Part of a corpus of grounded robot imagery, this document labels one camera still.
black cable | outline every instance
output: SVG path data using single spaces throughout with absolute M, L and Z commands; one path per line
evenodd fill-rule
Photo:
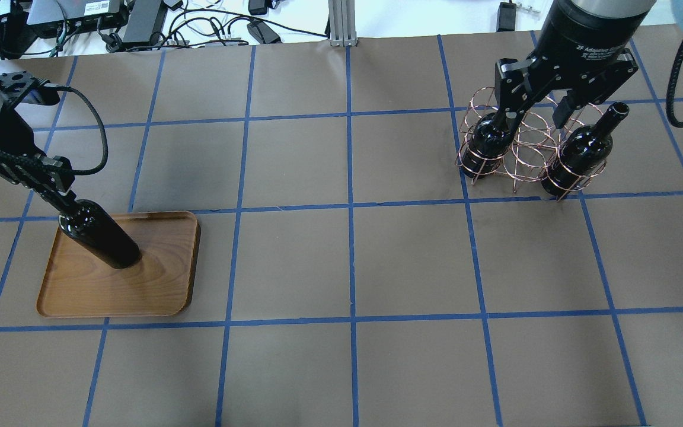
M 10 154 L 6 151 L 3 151 L 3 149 L 0 149 L 0 157 L 9 160 L 10 162 L 13 162 L 16 165 L 21 165 L 22 167 L 35 168 L 36 170 L 40 170 L 42 172 L 47 173 L 54 172 L 65 173 L 73 176 L 87 176 L 94 175 L 95 173 L 100 172 L 100 170 L 102 170 L 105 167 L 105 165 L 107 165 L 107 158 L 109 155 L 109 149 L 107 144 L 107 132 L 105 130 L 105 126 L 102 122 L 100 114 L 97 113 L 97 109 L 95 109 L 92 103 L 89 101 L 89 99 L 86 98 L 86 95 L 81 94 L 81 92 L 79 92 L 77 89 L 73 89 L 69 86 L 58 85 L 54 85 L 52 86 L 52 88 L 62 92 L 73 92 L 73 94 L 78 95 L 78 97 L 84 101 L 86 106 L 89 107 L 89 110 L 91 110 L 91 114 L 93 114 L 94 119 L 97 120 L 97 125 L 100 129 L 100 138 L 102 139 L 102 160 L 100 160 L 100 163 L 98 163 L 98 165 L 96 165 L 93 168 L 88 168 L 87 170 L 73 170 L 72 168 L 63 168 L 55 167 L 54 165 L 46 165 L 38 160 L 31 159 L 30 157 L 15 156 L 14 154 Z
M 58 56 L 58 52 L 62 50 L 62 45 L 65 43 L 65 37 L 68 35 L 68 12 L 65 11 L 65 8 L 62 7 L 62 3 L 60 3 L 59 0 L 53 0 L 53 2 L 57 3 L 59 11 L 62 13 L 62 34 L 57 37 L 57 46 L 55 46 L 52 53 L 49 54 L 50 58 Z
M 230 34 L 230 33 L 231 33 L 231 26 L 232 26 L 233 24 L 235 24 L 236 22 L 239 22 L 239 21 L 249 21 L 249 22 L 251 22 L 250 19 L 249 19 L 248 17 L 243 17 L 243 16 L 233 17 L 233 18 L 230 19 L 230 21 L 228 21 L 228 22 L 225 24 L 226 27 L 227 27 L 226 30 L 225 30 L 225 31 L 226 31 L 226 34 Z
M 249 46 L 249 42 L 246 40 L 233 40 L 233 39 L 222 39 L 222 40 L 207 40 L 205 42 L 201 43 L 193 43 L 190 45 L 153 45 L 153 46 L 136 46 L 128 49 L 126 52 L 141 52 L 145 50 L 151 50 L 151 49 L 162 49 L 162 48 L 169 48 L 169 49 L 193 49 L 198 46 L 204 46 L 204 45 L 209 45 L 212 43 L 227 43 L 227 42 L 235 42 L 238 46 Z
M 154 37 L 155 34 L 159 34 L 160 36 L 162 36 L 162 38 L 165 38 L 165 35 L 164 35 L 163 32 L 161 32 L 161 31 L 155 31 L 154 33 L 151 33 L 151 34 L 149 35 L 149 44 L 150 44 L 150 45 L 153 44 L 153 43 L 155 43 L 155 42 L 152 41 L 152 37 Z
M 671 68 L 671 78 L 669 78 L 669 88 L 666 93 L 666 115 L 668 116 L 669 122 L 676 128 L 683 128 L 683 122 L 676 119 L 676 114 L 674 113 L 674 98 L 676 96 L 676 84 L 678 83 L 678 75 L 681 71 L 682 63 L 683 39 L 681 40 L 681 44 L 678 46 L 678 51 L 676 51 L 676 57 Z
M 228 15 L 237 16 L 237 17 L 244 17 L 244 18 L 249 19 L 249 20 L 256 20 L 256 21 L 262 21 L 262 22 L 265 22 L 265 23 L 268 23 L 268 24 L 273 24 L 273 25 L 276 25 L 277 27 L 281 27 L 281 28 L 284 28 L 285 30 L 293 31 L 293 32 L 296 32 L 296 33 L 309 34 L 309 35 L 311 35 L 311 36 L 319 36 L 319 37 L 322 37 L 322 38 L 325 38 L 325 39 L 328 38 L 328 36 L 326 36 L 325 34 L 313 33 L 313 32 L 311 32 L 311 31 L 306 31 L 306 30 L 298 30 L 298 29 L 296 29 L 296 28 L 287 27 L 287 26 L 285 26 L 285 25 L 283 25 L 283 24 L 279 24 L 279 23 L 274 22 L 274 21 L 269 21 L 268 19 L 263 19 L 263 18 L 261 18 L 261 17 L 254 17 L 254 16 L 251 16 L 251 15 L 240 14 L 240 13 L 231 12 L 231 11 L 214 11 L 214 10 L 209 9 L 209 8 L 199 8 L 199 9 L 184 9 L 184 11 L 183 11 L 181 14 L 178 14 L 178 15 L 176 15 L 175 17 L 173 17 L 173 19 L 172 19 L 171 22 L 170 22 L 170 27 L 168 28 L 168 29 L 169 29 L 169 31 L 168 31 L 168 38 L 167 38 L 166 40 L 164 40 L 163 43 L 165 43 L 165 42 L 167 42 L 167 41 L 169 40 L 170 35 L 171 35 L 171 33 L 173 32 L 173 25 L 175 24 L 175 22 L 177 21 L 177 19 L 179 19 L 179 17 L 182 17 L 182 16 L 184 16 L 185 14 L 190 13 L 190 12 L 211 12 L 211 13 L 228 14 Z
M 192 18 L 187 19 L 186 21 L 182 22 L 181 25 L 179 25 L 175 29 L 171 30 L 170 33 L 168 34 L 168 36 L 162 40 L 162 43 L 163 44 L 167 43 L 167 41 L 170 40 L 171 36 L 173 36 L 173 40 L 176 41 L 176 43 L 178 43 L 179 42 L 178 36 L 180 35 L 181 28 L 187 27 L 188 24 L 192 21 L 207 21 L 207 22 L 210 22 L 212 24 L 212 22 L 209 21 L 209 19 L 207 19 L 206 17 L 192 17 Z M 225 41 L 223 40 L 223 38 L 220 37 L 220 33 L 215 32 L 213 35 L 218 38 L 219 43 L 222 43 L 223 46 L 227 46 L 225 44 Z
M 209 24 L 209 26 L 212 28 L 212 33 L 211 34 L 205 34 L 205 33 L 202 33 L 200 30 L 198 30 L 197 28 L 190 26 L 192 24 L 192 22 L 194 22 L 194 21 L 206 21 L 207 24 Z M 182 22 L 182 24 L 180 26 L 178 26 L 179 29 L 182 27 L 188 27 L 193 32 L 197 33 L 198 35 L 206 36 L 206 37 L 216 36 L 216 35 L 219 35 L 219 33 L 220 33 L 220 29 L 208 17 L 201 17 L 201 16 L 200 17 L 192 17 L 192 18 L 187 19 L 186 21 Z
M 2 53 L 6 53 L 8 55 L 16 55 L 16 56 L 33 56 L 33 55 L 45 55 L 47 53 L 53 52 L 55 49 L 57 49 L 58 52 L 61 52 L 62 49 L 65 48 L 65 44 L 70 41 L 76 34 L 78 34 L 79 27 L 76 27 L 75 30 L 73 30 L 72 33 L 68 34 L 65 36 L 65 40 L 62 43 L 56 44 L 53 48 L 49 50 L 45 50 L 43 52 L 31 52 L 31 53 L 24 53 L 24 52 L 12 52 L 7 49 L 5 49 L 2 46 Z
M 220 19 L 217 19 L 217 17 L 214 17 L 214 16 L 209 17 L 209 19 L 211 21 L 215 20 L 215 22 L 217 22 L 218 25 L 220 26 L 220 32 L 223 32 L 223 22 L 220 22 Z
M 102 17 L 97 19 L 97 33 L 100 38 L 105 43 L 105 50 L 109 53 L 115 53 L 120 51 L 123 47 L 123 40 L 117 35 L 117 31 L 105 34 L 100 31 L 102 28 Z

white floor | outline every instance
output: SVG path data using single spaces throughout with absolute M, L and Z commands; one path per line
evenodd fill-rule
M 190 0 L 190 8 L 207 6 L 210 0 Z M 429 36 L 455 33 L 490 33 L 496 29 L 497 8 L 500 0 L 358 0 L 355 2 L 356 27 L 359 37 Z M 516 22 L 517 30 L 539 30 L 553 0 L 521 0 Z M 216 9 L 247 14 L 248 0 L 222 0 Z M 178 12 L 168 12 L 163 32 Z M 216 16 L 221 21 L 229 19 L 225 14 L 201 14 Z M 283 0 L 265 19 L 288 27 L 322 33 L 328 19 L 326 0 Z M 670 0 L 657 0 L 643 24 L 671 24 L 674 22 Z M 274 26 L 284 43 L 318 40 L 316 36 L 293 33 Z M 184 32 L 192 43 L 208 40 L 191 31 Z M 246 29 L 246 22 L 233 26 L 233 36 L 250 43 L 257 43 Z M 36 40 L 28 52 L 40 52 L 54 46 L 54 40 Z M 104 43 L 95 33 L 81 34 L 68 43 L 63 55 L 86 55 L 105 53 Z

cable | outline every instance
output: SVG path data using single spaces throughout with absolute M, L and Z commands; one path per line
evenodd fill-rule
M 181 14 L 178 14 L 175 17 L 173 17 L 173 19 L 170 22 L 170 27 L 168 28 L 168 37 L 165 40 L 163 40 L 163 43 L 167 42 L 170 39 L 171 35 L 173 34 L 173 26 L 174 26 L 175 22 L 177 21 L 177 19 L 179 19 L 179 17 L 182 17 L 185 14 L 190 13 L 190 12 L 222 13 L 222 14 L 228 14 L 228 15 L 237 16 L 237 17 L 244 17 L 248 20 L 262 21 L 262 22 L 266 22 L 268 24 L 273 24 L 273 25 L 276 25 L 277 27 L 281 27 L 281 28 L 284 28 L 285 30 L 293 31 L 296 33 L 309 34 L 311 36 L 318 36 L 318 37 L 322 37 L 325 39 L 328 38 L 328 36 L 326 36 L 325 34 L 314 33 L 314 32 L 306 31 L 306 30 L 298 30 L 296 28 L 287 27 L 283 24 L 279 24 L 279 23 L 274 22 L 274 21 L 269 21 L 268 19 L 263 19 L 261 17 L 254 17 L 251 15 L 240 14 L 240 13 L 231 12 L 231 11 L 214 11 L 214 10 L 209 9 L 209 8 L 200 8 L 200 9 L 184 9 L 184 11 Z
M 193 49 L 198 46 L 204 46 L 204 45 L 209 45 L 212 43 L 236 43 L 238 46 L 248 46 L 249 42 L 246 40 L 233 40 L 233 39 L 222 39 L 222 40 L 207 40 L 205 42 L 201 43 L 193 43 L 190 45 L 154 45 L 154 46 L 136 46 L 128 49 L 126 52 L 141 52 L 145 50 L 151 50 L 151 49 L 162 49 L 162 48 L 169 48 L 169 49 Z
M 62 47 L 65 43 L 65 37 L 68 35 L 68 12 L 62 7 L 62 3 L 59 0 L 52 0 L 52 2 L 57 3 L 60 13 L 62 13 L 62 34 L 57 38 L 57 46 L 52 49 L 52 53 L 49 54 L 50 58 L 58 55 L 58 52 L 62 51 Z
M 239 21 L 249 21 L 249 22 L 251 22 L 250 19 L 249 19 L 248 17 L 243 17 L 243 16 L 233 17 L 233 18 L 230 19 L 230 21 L 228 21 L 227 23 L 225 23 L 225 25 L 226 25 L 226 27 L 227 27 L 227 28 L 225 29 L 225 33 L 226 33 L 226 34 L 230 34 L 230 33 L 231 33 L 231 26 L 232 26 L 233 24 L 235 24 L 236 22 L 239 22 Z
M 105 50 L 108 53 L 115 53 L 117 51 L 120 51 L 123 48 L 123 40 L 120 38 L 119 35 L 117 35 L 117 30 L 109 33 L 109 34 L 104 34 L 100 29 L 102 28 L 102 17 L 100 16 L 97 19 L 97 33 L 100 35 L 100 38 L 102 41 L 105 43 Z
M 62 167 L 55 167 L 54 165 L 46 165 L 38 160 L 31 159 L 30 157 L 22 157 L 22 156 L 15 156 L 14 154 L 10 154 L 6 151 L 3 151 L 3 149 L 0 149 L 0 157 L 3 159 L 9 160 L 10 162 L 13 162 L 16 165 L 21 165 L 22 167 L 31 167 L 35 168 L 36 170 L 40 170 L 42 172 L 54 172 L 54 173 L 65 173 L 68 175 L 73 175 L 73 176 L 87 176 L 87 175 L 94 175 L 97 172 L 100 172 L 105 165 L 107 165 L 107 158 L 109 155 L 109 149 L 108 149 L 108 144 L 107 144 L 107 132 L 105 130 L 104 123 L 102 122 L 102 118 L 100 117 L 100 114 L 97 113 L 97 109 L 94 108 L 92 103 L 89 101 L 88 98 L 86 98 L 86 95 L 81 94 L 77 89 L 73 89 L 72 87 L 69 86 L 59 86 L 59 85 L 49 85 L 47 84 L 46 86 L 51 87 L 54 90 L 59 90 L 61 92 L 73 92 L 73 94 L 78 95 L 81 100 L 84 101 L 86 106 L 89 108 L 91 111 L 91 114 L 93 114 L 94 119 L 97 120 L 97 125 L 98 128 L 100 129 L 100 138 L 102 139 L 102 160 L 100 160 L 100 163 L 96 165 L 93 168 L 88 168 L 87 170 L 73 170 L 72 168 L 62 168 Z
M 223 38 L 220 37 L 220 32 L 219 32 L 219 30 L 216 29 L 214 23 L 213 23 L 212 21 L 209 21 L 208 18 L 206 18 L 206 17 L 201 17 L 201 16 L 200 16 L 200 17 L 192 17 L 192 18 L 190 18 L 190 19 L 187 19 L 186 21 L 182 22 L 181 25 L 179 25 L 178 27 L 176 27 L 176 28 L 171 32 L 171 35 L 173 35 L 174 40 L 175 40 L 175 41 L 178 41 L 178 36 L 181 36 L 181 37 L 182 37 L 182 35 L 181 35 L 181 33 L 180 33 L 181 28 L 183 28 L 183 27 L 188 27 L 188 25 L 189 25 L 191 22 L 194 22 L 194 21 L 207 21 L 207 22 L 212 26 L 212 34 L 201 34 L 201 33 L 200 33 L 200 34 L 201 34 L 202 36 L 216 36 L 216 37 L 218 38 L 218 41 L 219 41 L 220 43 L 222 43 L 223 46 L 225 46 L 225 41 L 223 40 Z
M 666 115 L 668 116 L 669 122 L 676 128 L 683 128 L 683 122 L 676 119 L 674 113 L 674 98 L 676 95 L 676 84 L 678 83 L 678 75 L 681 71 L 681 64 L 683 63 L 683 39 L 681 44 L 678 46 L 678 51 L 676 51 L 676 58 L 674 59 L 673 66 L 671 68 L 671 78 L 669 78 L 669 87 L 666 94 Z

blue tape grid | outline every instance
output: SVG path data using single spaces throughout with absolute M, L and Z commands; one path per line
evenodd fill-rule
M 530 31 L 531 40 L 534 43 L 534 47 L 537 46 L 537 37 L 533 31 Z M 550 94 L 550 97 L 555 100 L 555 95 Z M 639 397 L 639 391 L 637 389 L 637 382 L 634 380 L 634 371 L 631 369 L 631 361 L 628 357 L 628 351 L 626 350 L 626 343 L 624 342 L 623 332 L 621 331 L 621 322 L 618 321 L 618 314 L 615 312 L 615 303 L 613 302 L 613 297 L 610 292 L 610 284 L 608 282 L 607 274 L 605 273 L 605 265 L 602 262 L 602 256 L 599 253 L 599 246 L 597 245 L 597 237 L 594 233 L 594 227 L 592 225 L 592 220 L 589 215 L 589 210 L 586 207 L 586 200 L 583 197 L 578 198 L 581 205 L 581 211 L 583 212 L 583 217 L 585 217 L 586 229 L 588 230 L 589 237 L 592 243 L 592 249 L 594 251 L 594 257 L 597 262 L 597 268 L 599 270 L 599 276 L 602 281 L 602 289 L 605 292 L 605 299 L 608 302 L 608 313 L 611 316 L 613 322 L 613 329 L 615 330 L 615 337 L 618 340 L 618 348 L 621 352 L 621 359 L 623 360 L 624 370 L 626 373 L 626 378 L 628 379 L 629 388 L 631 389 L 631 396 L 634 399 L 634 408 L 637 411 L 637 417 L 639 418 L 640 425 L 647 425 L 645 420 L 644 410 L 642 408 L 642 400 Z
M 452 94 L 452 82 L 449 79 L 449 69 L 447 67 L 447 57 L 444 52 L 444 43 L 442 42 L 442 36 L 436 36 L 436 41 L 439 43 L 439 56 L 442 58 L 442 68 L 444 69 L 444 79 L 447 84 L 447 95 L 449 97 L 449 106 L 451 109 L 455 107 L 455 98 Z M 452 136 L 455 138 L 455 153 L 460 151 L 460 137 L 458 134 L 458 122 L 455 118 L 455 114 L 450 114 L 450 119 L 452 119 Z M 471 214 L 471 196 L 468 194 L 467 185 L 465 182 L 465 175 L 459 170 L 457 171 L 460 176 L 460 185 L 463 189 L 463 198 L 465 204 L 465 216 L 467 220 L 467 231 L 468 238 L 471 240 L 471 258 L 474 262 L 474 275 L 476 278 L 476 290 L 479 299 L 479 309 L 481 311 L 481 327 L 483 329 L 484 336 L 484 348 L 486 349 L 486 365 L 489 371 L 489 381 L 491 388 L 491 399 L 494 403 L 494 416 L 499 427 L 502 427 L 502 409 L 499 403 L 499 389 L 497 387 L 497 375 L 494 368 L 494 356 L 491 351 L 491 335 L 489 329 L 489 318 L 486 315 L 486 302 L 483 295 L 483 284 L 481 283 L 481 272 L 479 265 L 479 254 L 478 248 L 476 246 L 476 233 L 474 232 L 474 221 Z
M 75 57 L 73 59 L 73 64 L 71 65 L 70 68 L 70 74 L 68 75 L 67 82 L 65 84 L 70 84 L 70 81 L 73 79 L 73 74 L 75 73 L 75 67 L 78 64 L 78 57 Z M 57 127 L 57 121 L 59 120 L 59 115 L 60 112 L 62 111 L 62 107 L 65 105 L 65 98 L 62 97 L 62 99 L 59 102 L 59 105 L 57 106 L 57 111 L 55 113 L 55 118 L 52 120 L 52 127 L 49 130 L 49 137 L 46 139 L 46 146 L 44 146 L 44 152 L 48 151 L 49 145 L 52 143 L 52 136 L 54 135 L 54 130 Z M 14 252 L 15 249 L 17 248 L 17 241 L 20 240 L 20 235 L 23 231 L 23 226 L 25 224 L 25 216 L 28 214 L 28 210 L 30 210 L 30 203 L 33 200 L 33 192 L 30 192 L 28 195 L 28 198 L 25 202 L 25 206 L 23 208 L 23 213 L 21 214 L 21 217 L 18 220 L 17 224 L 17 232 L 15 233 L 14 240 L 12 241 L 12 246 L 10 248 L 9 254 L 7 255 L 7 262 L 5 262 L 5 268 L 4 271 L 2 272 L 2 278 L 0 279 L 0 299 L 2 298 L 2 291 L 5 289 L 5 283 L 7 283 L 7 276 L 9 274 L 9 269 L 12 265 L 12 259 L 14 257 Z
M 231 273 L 228 278 L 228 302 L 225 308 L 225 324 L 223 328 L 223 347 L 220 356 L 220 378 L 218 382 L 218 399 L 216 403 L 215 425 L 222 425 L 223 397 L 225 392 L 225 371 L 228 363 L 228 338 L 231 335 L 231 313 L 234 307 L 234 283 L 236 279 L 236 258 L 239 246 L 239 230 L 241 229 L 241 205 L 244 200 L 244 174 L 247 168 L 247 140 L 249 139 L 250 109 L 252 108 L 252 84 L 254 82 L 254 59 L 257 49 L 252 46 L 249 82 L 247 84 L 247 107 L 244 112 L 244 139 L 241 143 L 241 171 L 239 172 L 239 192 L 236 203 L 236 221 L 234 225 L 234 243 L 231 249 Z
M 536 44 L 536 37 L 533 32 L 530 32 L 532 40 Z M 116 125 L 106 125 L 108 129 L 113 128 L 127 128 L 127 127 L 144 127 L 143 142 L 141 146 L 141 151 L 138 160 L 138 166 L 136 167 L 135 181 L 133 181 L 133 187 L 131 192 L 131 197 L 129 200 L 128 211 L 133 210 L 133 202 L 135 201 L 136 189 L 138 189 L 138 179 L 141 174 L 141 168 L 143 163 L 144 151 L 146 148 L 146 141 L 149 135 L 149 129 L 152 126 L 164 126 L 164 125 L 185 125 L 185 124 L 197 124 L 197 123 L 211 123 L 211 122 L 244 122 L 244 140 L 242 143 L 242 157 L 241 157 L 241 172 L 239 180 L 239 192 L 238 192 L 238 205 L 235 209 L 221 209 L 212 211 L 195 211 L 196 214 L 236 214 L 235 222 L 235 233 L 234 241 L 231 251 L 231 274 L 228 284 L 228 303 L 226 309 L 226 319 L 225 321 L 200 321 L 200 322 L 178 322 L 178 323 L 140 323 L 140 324 L 110 324 L 109 319 L 106 318 L 102 324 L 81 324 L 81 325 L 40 325 L 40 326 L 0 326 L 0 332 L 56 332 L 57 330 L 100 330 L 100 342 L 98 343 L 97 349 L 97 359 L 95 360 L 94 371 L 92 375 L 92 382 L 89 390 L 89 395 L 87 398 L 86 410 L 84 413 L 84 423 L 83 425 L 88 425 L 90 419 L 90 413 L 92 408 L 93 396 L 95 394 L 95 388 L 97 387 L 98 373 L 100 372 L 103 350 L 106 342 L 107 332 L 109 330 L 133 330 L 133 329 L 163 329 L 163 328 L 189 328 L 189 327 L 223 327 L 224 337 L 222 346 L 222 362 L 220 367 L 220 377 L 219 377 L 219 392 L 216 404 L 216 425 L 222 424 L 222 403 L 225 392 L 225 374 L 227 371 L 227 360 L 228 360 L 228 337 L 230 334 L 231 327 L 250 327 L 250 326 L 262 326 L 262 325 L 278 325 L 278 324 L 350 324 L 350 351 L 352 354 L 352 410 L 353 410 L 353 425 L 359 425 L 359 411 L 358 411 L 358 358 L 357 358 L 357 323 L 368 323 L 368 322 L 382 322 L 382 321 L 439 321 L 439 320 L 480 320 L 482 322 L 483 333 L 485 338 L 486 347 L 486 357 L 488 371 L 490 373 L 490 385 L 491 393 L 493 394 L 493 403 L 495 406 L 496 422 L 498 425 L 502 426 L 502 411 L 499 401 L 499 391 L 496 382 L 496 373 L 493 362 L 493 354 L 491 353 L 491 337 L 489 328 L 489 319 L 500 319 L 500 318 L 551 318 L 551 317 L 572 317 L 572 316 L 607 316 L 608 314 L 612 317 L 616 336 L 618 337 L 618 344 L 621 349 L 621 354 L 624 359 L 624 367 L 627 371 L 629 384 L 632 389 L 632 394 L 634 396 L 635 406 L 637 408 L 637 415 L 639 416 L 640 423 L 642 425 L 647 425 L 647 420 L 643 413 L 643 408 L 640 404 L 640 398 L 637 391 L 637 384 L 634 380 L 634 375 L 631 371 L 631 364 L 628 359 L 628 354 L 626 352 L 626 345 L 624 343 L 623 334 L 621 333 L 620 326 L 618 324 L 618 316 L 632 316 L 632 314 L 658 314 L 658 313 L 683 313 L 683 307 L 656 307 L 656 308 L 616 308 L 612 300 L 612 294 L 610 294 L 609 284 L 607 281 L 607 274 L 605 274 L 605 266 L 602 262 L 602 257 L 599 253 L 599 247 L 597 246 L 596 235 L 594 227 L 592 226 L 591 219 L 589 216 L 588 208 L 586 207 L 586 200 L 590 199 L 600 199 L 600 198 L 623 198 L 623 197 L 675 197 L 683 196 L 682 192 L 644 192 L 644 193 L 609 193 L 609 194 L 583 194 L 579 193 L 570 197 L 571 199 L 579 200 L 583 214 L 585 214 L 586 226 L 588 226 L 588 231 L 590 233 L 590 238 L 593 245 L 593 250 L 595 253 L 596 261 L 599 267 L 599 272 L 604 282 L 605 295 L 607 296 L 609 308 L 605 310 L 574 310 L 574 311 L 520 311 L 519 313 L 488 313 L 486 311 L 486 304 L 483 298 L 483 289 L 481 283 L 480 275 L 480 265 L 478 259 L 478 251 L 474 235 L 474 227 L 471 216 L 471 205 L 475 203 L 500 203 L 500 202 L 534 202 L 535 200 L 542 200 L 541 197 L 483 197 L 483 198 L 471 198 L 469 192 L 467 191 L 467 185 L 465 178 L 460 174 L 461 187 L 463 189 L 462 199 L 447 199 L 447 200 L 401 200 L 401 202 L 385 202 L 385 203 L 355 203 L 353 201 L 353 186 L 352 186 L 352 118 L 355 116 L 379 116 L 380 114 L 415 114 L 415 113 L 453 113 L 452 116 L 452 130 L 453 136 L 455 137 L 455 148 L 458 148 L 459 138 L 458 138 L 458 125 L 455 120 L 455 114 L 458 111 L 464 111 L 465 107 L 455 106 L 452 85 L 449 78 L 449 70 L 447 66 L 447 60 L 444 52 L 444 45 L 441 36 L 437 36 L 437 42 L 439 45 L 439 54 L 442 59 L 442 67 L 444 70 L 445 84 L 449 99 L 449 106 L 447 108 L 434 108 L 434 109 L 401 109 L 401 110 L 388 110 L 388 111 L 352 111 L 352 66 L 350 66 L 350 49 L 346 48 L 346 79 L 347 79 L 347 111 L 344 113 L 326 113 L 326 114 L 294 114 L 293 116 L 261 116 L 261 117 L 250 117 L 250 105 L 251 105 L 251 95 L 252 95 L 252 84 L 254 80 L 254 63 L 256 51 L 254 46 L 251 51 L 250 59 L 250 77 L 249 84 L 247 87 L 247 107 L 245 111 L 244 118 L 226 118 L 226 119 L 205 119 L 205 120 L 183 120 L 183 121 L 167 121 L 167 122 L 154 122 L 152 121 L 152 115 L 154 114 L 155 100 L 157 99 L 157 91 L 159 89 L 159 82 L 162 76 L 163 65 L 165 62 L 165 53 L 163 52 L 160 56 L 159 68 L 157 72 L 157 80 L 155 80 L 154 93 L 152 94 L 152 102 L 149 106 L 149 114 L 145 122 L 138 123 L 125 123 Z M 663 124 L 666 127 L 666 131 L 672 141 L 675 152 L 678 156 L 679 161 L 683 167 L 683 154 L 675 140 L 672 130 L 669 127 L 666 116 L 664 115 L 660 104 L 665 102 L 665 99 L 659 98 L 653 88 L 653 84 L 647 74 L 647 70 L 644 67 L 642 59 L 639 55 L 637 47 L 634 42 L 631 42 L 631 46 L 640 67 L 642 68 L 643 76 L 647 81 L 648 87 L 652 95 L 650 100 L 625 100 L 628 103 L 654 103 L 656 108 L 658 108 L 661 115 Z M 78 64 L 78 57 L 75 57 L 71 67 L 70 75 L 68 76 L 67 84 L 70 84 L 73 74 Z M 683 98 L 678 98 L 677 102 L 683 102 Z M 57 122 L 59 121 L 60 111 L 64 106 L 65 98 L 60 101 L 60 105 L 57 109 L 52 126 L 49 128 L 35 129 L 35 132 L 48 132 L 49 137 L 47 138 L 45 151 L 49 148 L 51 144 L 52 137 L 55 132 L 61 132 L 62 130 L 78 130 L 78 129 L 96 129 L 95 125 L 87 126 L 69 126 L 69 127 L 57 127 Z M 308 119 L 308 118 L 325 118 L 325 117 L 346 117 L 347 118 L 347 186 L 349 187 L 349 197 L 347 198 L 347 203 L 337 203 L 336 205 L 300 205 L 300 206 L 265 206 L 265 208 L 242 208 L 241 201 L 243 199 L 244 192 L 244 174 L 246 165 L 246 155 L 247 155 L 247 139 L 249 131 L 249 123 L 251 121 L 265 121 L 265 120 L 285 120 L 285 119 Z M 33 200 L 33 192 L 31 192 L 26 201 L 23 213 L 19 217 L 1 217 L 0 222 L 18 222 L 17 232 L 14 237 L 13 244 L 11 246 L 7 262 L 5 263 L 5 269 L 0 279 L 0 297 L 2 295 L 3 288 L 7 281 L 8 271 L 14 256 L 14 252 L 17 246 L 17 241 L 21 235 L 22 228 L 25 222 L 32 221 L 54 221 L 56 216 L 28 216 L 27 212 L 30 208 L 30 203 Z M 466 220 L 467 220 L 467 231 L 469 238 L 471 240 L 471 256 L 474 262 L 474 273 L 476 274 L 477 281 L 477 293 L 480 302 L 480 312 L 479 313 L 449 313 L 449 314 L 418 314 L 417 316 L 357 316 L 355 311 L 355 209 L 356 208 L 374 208 L 375 206 L 415 206 L 415 205 L 458 205 L 463 203 L 466 210 Z M 234 283 L 235 283 L 235 273 L 236 273 L 236 262 L 238 254 L 238 234 L 241 224 L 241 214 L 249 212 L 270 212 L 270 211 L 303 211 L 303 210 L 317 210 L 317 209 L 347 209 L 349 210 L 349 248 L 350 248 L 350 316 L 348 317 L 336 317 L 336 318 L 287 318 L 287 319 L 267 319 L 267 320 L 244 320 L 235 321 L 231 320 L 231 311 L 233 306 L 233 293 L 234 293 Z

bottle neck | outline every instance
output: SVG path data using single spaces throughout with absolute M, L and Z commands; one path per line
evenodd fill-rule
M 610 136 L 623 119 L 628 116 L 628 106 L 624 103 L 613 103 L 605 114 L 592 126 L 591 135 L 594 140 L 604 140 Z

